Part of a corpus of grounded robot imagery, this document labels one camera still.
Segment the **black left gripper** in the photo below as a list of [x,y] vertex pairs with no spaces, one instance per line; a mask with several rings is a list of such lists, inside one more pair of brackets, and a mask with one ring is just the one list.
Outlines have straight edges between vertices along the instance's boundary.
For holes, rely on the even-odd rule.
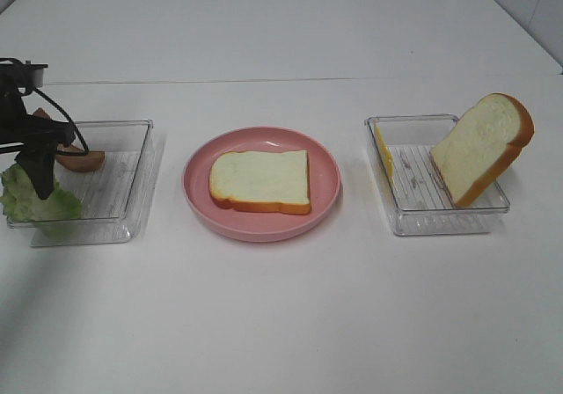
[[[37,196],[46,200],[55,190],[54,163],[58,145],[70,146],[76,139],[76,124],[47,94],[32,88],[56,108],[66,122],[30,115],[15,84],[1,84],[1,144],[18,143],[16,162],[31,180]],[[16,146],[1,148],[15,151]]]

